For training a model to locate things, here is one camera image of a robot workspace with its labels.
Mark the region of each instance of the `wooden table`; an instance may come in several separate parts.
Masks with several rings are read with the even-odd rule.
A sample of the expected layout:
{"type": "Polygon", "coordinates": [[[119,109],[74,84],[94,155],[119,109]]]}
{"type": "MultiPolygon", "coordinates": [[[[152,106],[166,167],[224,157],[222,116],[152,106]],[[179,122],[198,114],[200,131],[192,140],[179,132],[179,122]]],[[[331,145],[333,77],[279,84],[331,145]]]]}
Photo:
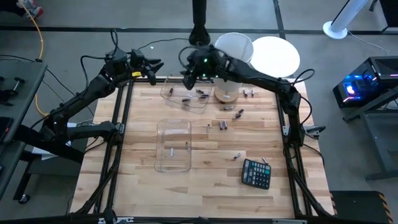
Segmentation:
{"type": "MultiPolygon", "coordinates": [[[[211,96],[205,112],[195,114],[167,106],[159,95],[162,85],[134,84],[113,205],[118,216],[294,217],[275,94],[244,87],[253,88],[255,97],[245,99],[240,94],[234,111],[221,111],[220,104],[211,96]],[[233,114],[241,108],[242,117],[232,121],[233,114]],[[162,119],[187,119],[192,123],[192,168],[188,172],[169,174],[154,170],[156,125],[162,119]],[[220,131],[220,120],[227,120],[227,131],[220,131]],[[211,124],[209,133],[207,124],[211,124]],[[242,156],[234,161],[239,152],[242,156]],[[243,160],[262,162],[261,157],[266,157],[272,167],[269,190],[241,183],[243,160]]],[[[303,83],[296,87],[307,96],[303,83]]],[[[94,122],[111,120],[115,99],[116,93],[98,101],[94,122]]],[[[303,101],[300,117],[304,119],[308,112],[303,101]]],[[[318,149],[315,140],[306,138],[305,142],[318,149]]],[[[105,146],[101,146],[86,154],[71,212],[78,210],[97,187],[104,152],[105,146]]],[[[306,147],[301,152],[309,189],[326,211],[334,214],[320,156],[306,147]]],[[[302,194],[298,194],[304,211],[302,194]]]]}

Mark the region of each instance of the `concrete floor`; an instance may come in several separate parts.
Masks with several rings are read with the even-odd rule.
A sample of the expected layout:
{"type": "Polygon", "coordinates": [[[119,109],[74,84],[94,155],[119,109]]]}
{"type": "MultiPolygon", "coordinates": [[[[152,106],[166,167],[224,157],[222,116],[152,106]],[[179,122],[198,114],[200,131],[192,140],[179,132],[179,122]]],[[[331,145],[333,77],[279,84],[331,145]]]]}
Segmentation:
{"type": "MultiPolygon", "coordinates": [[[[131,27],[131,28],[191,28],[192,6],[187,0],[37,0],[45,14],[39,19],[40,26],[54,27],[131,27]]],[[[282,22],[285,29],[321,30],[322,24],[333,20],[346,0],[279,0],[282,22]]],[[[367,5],[350,25],[351,30],[381,30],[384,21],[378,12],[371,13],[367,5]]],[[[207,27],[212,29],[277,29],[273,0],[209,0],[207,27]]],[[[21,18],[5,12],[0,13],[0,25],[29,26],[21,18]]],[[[247,34],[253,40],[274,34],[247,34]]],[[[44,60],[49,69],[72,91],[84,87],[80,68],[81,55],[98,55],[113,48],[105,32],[44,32],[44,60]]],[[[211,34],[213,41],[221,33],[211,34]]],[[[146,43],[175,37],[188,37],[188,33],[119,33],[122,49],[138,48],[146,43]]],[[[396,35],[361,35],[360,38],[380,45],[391,55],[398,54],[396,35]]],[[[318,125],[325,125],[326,131],[320,138],[320,149],[325,157],[326,176],[330,190],[378,190],[389,204],[395,222],[398,222],[398,179],[366,182],[364,175],[378,170],[372,145],[361,122],[346,124],[341,119],[342,111],[337,107],[332,88],[343,77],[370,56],[384,55],[384,52],[353,37],[331,40],[324,35],[286,35],[296,46],[301,56],[297,73],[314,68],[316,75],[306,82],[308,97],[313,105],[313,117],[318,125]]],[[[40,40],[36,32],[0,32],[0,54],[13,54],[37,58],[40,40]]],[[[148,57],[161,58],[165,66],[158,73],[166,75],[180,70],[178,51],[188,45],[184,40],[161,42],[145,48],[148,57]]],[[[93,78],[102,66],[98,60],[87,60],[89,78],[93,78]]],[[[57,90],[64,99],[70,94],[51,76],[45,81],[57,90]]],[[[39,89],[39,104],[49,111],[60,100],[46,86],[39,89]]],[[[96,103],[90,108],[94,111],[96,103]]],[[[25,124],[32,124],[40,116],[31,106],[25,124]]],[[[72,121],[90,119],[83,110],[72,121]]],[[[22,175],[25,164],[21,163],[11,180],[9,188],[0,201],[0,219],[42,217],[62,215],[67,209],[68,199],[73,195],[77,177],[35,176],[27,192],[32,200],[19,205],[12,201],[12,195],[22,175]]]]}

